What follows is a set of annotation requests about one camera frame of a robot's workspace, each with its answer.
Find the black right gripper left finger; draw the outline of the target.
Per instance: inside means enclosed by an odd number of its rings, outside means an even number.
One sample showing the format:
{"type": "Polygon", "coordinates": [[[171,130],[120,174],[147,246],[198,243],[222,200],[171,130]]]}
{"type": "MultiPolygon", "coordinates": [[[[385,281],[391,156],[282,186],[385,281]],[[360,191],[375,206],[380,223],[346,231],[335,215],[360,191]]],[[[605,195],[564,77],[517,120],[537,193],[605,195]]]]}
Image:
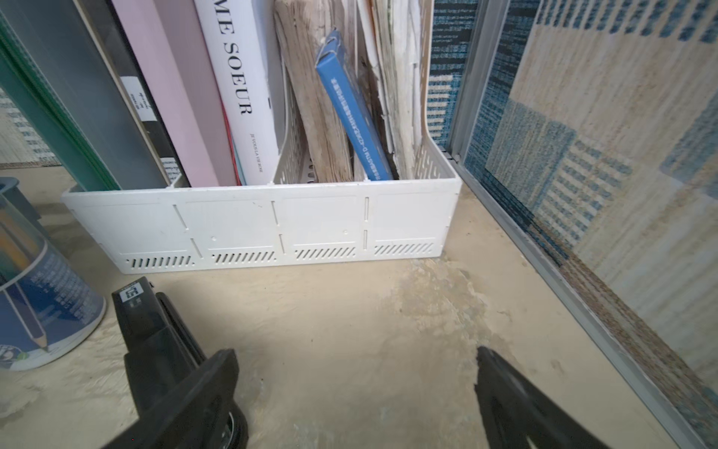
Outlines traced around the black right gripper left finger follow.
{"type": "Polygon", "coordinates": [[[215,353],[108,448],[239,448],[241,411],[234,402],[239,363],[215,353]]]}

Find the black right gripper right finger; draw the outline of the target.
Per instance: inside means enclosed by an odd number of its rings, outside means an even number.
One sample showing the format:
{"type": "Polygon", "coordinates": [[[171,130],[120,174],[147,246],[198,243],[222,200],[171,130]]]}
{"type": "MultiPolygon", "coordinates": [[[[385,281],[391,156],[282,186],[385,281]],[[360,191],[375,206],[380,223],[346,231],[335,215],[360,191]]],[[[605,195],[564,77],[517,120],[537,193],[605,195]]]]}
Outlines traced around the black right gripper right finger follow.
{"type": "Polygon", "coordinates": [[[477,349],[474,390],[491,448],[605,448],[499,353],[477,349]]]}

